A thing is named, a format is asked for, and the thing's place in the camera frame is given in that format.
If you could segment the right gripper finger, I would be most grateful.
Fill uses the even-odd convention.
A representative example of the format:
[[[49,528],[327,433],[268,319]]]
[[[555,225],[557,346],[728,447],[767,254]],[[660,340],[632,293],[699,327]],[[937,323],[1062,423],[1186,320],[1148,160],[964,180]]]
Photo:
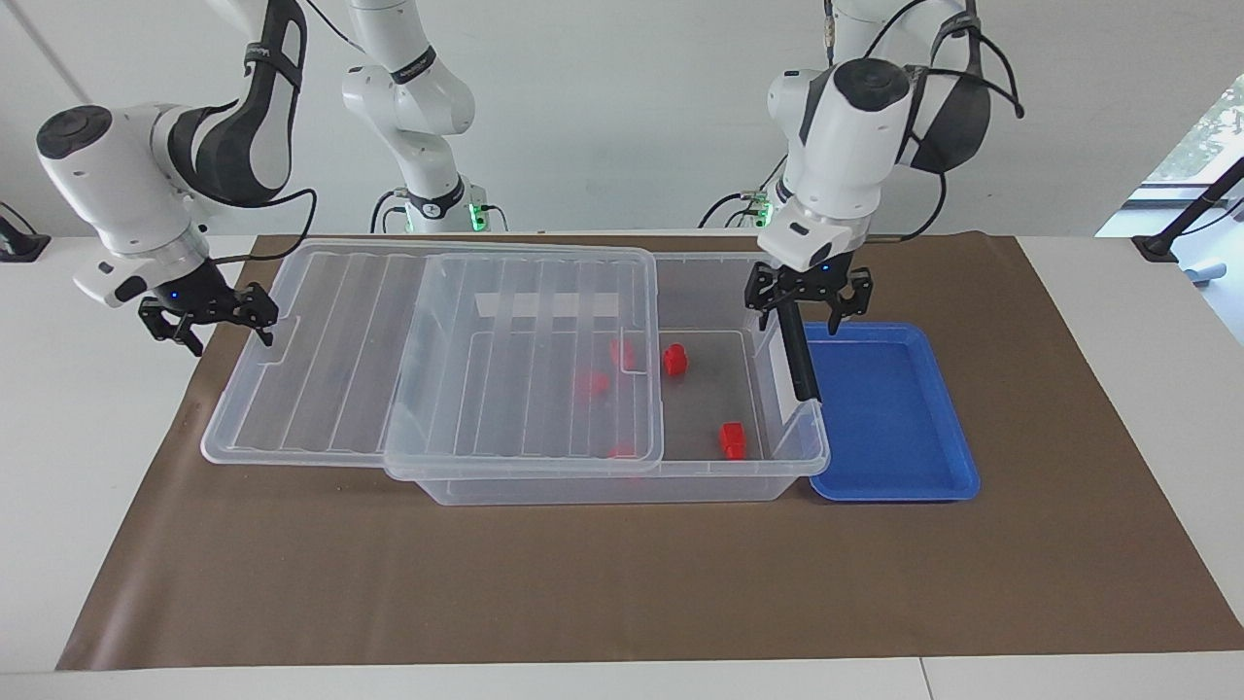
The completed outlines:
[[[249,283],[239,292],[239,325],[253,329],[262,346],[274,344],[271,328],[277,323],[279,306],[261,283]]]
[[[156,341],[170,341],[190,351],[195,358],[202,358],[204,344],[194,329],[198,322],[192,315],[174,313],[169,307],[160,305],[158,298],[142,298],[138,318]]]

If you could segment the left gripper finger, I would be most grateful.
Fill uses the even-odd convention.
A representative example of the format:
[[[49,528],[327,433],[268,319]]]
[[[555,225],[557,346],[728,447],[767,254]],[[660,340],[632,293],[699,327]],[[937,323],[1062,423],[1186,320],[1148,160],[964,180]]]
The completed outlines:
[[[872,279],[872,274],[846,275],[843,287],[831,293],[826,301],[830,310],[826,325],[829,333],[838,332],[843,320],[847,320],[848,316],[866,315],[873,291],[875,279]]]
[[[746,310],[756,311],[758,329],[765,332],[769,323],[769,315],[773,313],[778,298],[778,271],[768,264],[755,264],[743,287],[743,305]]]

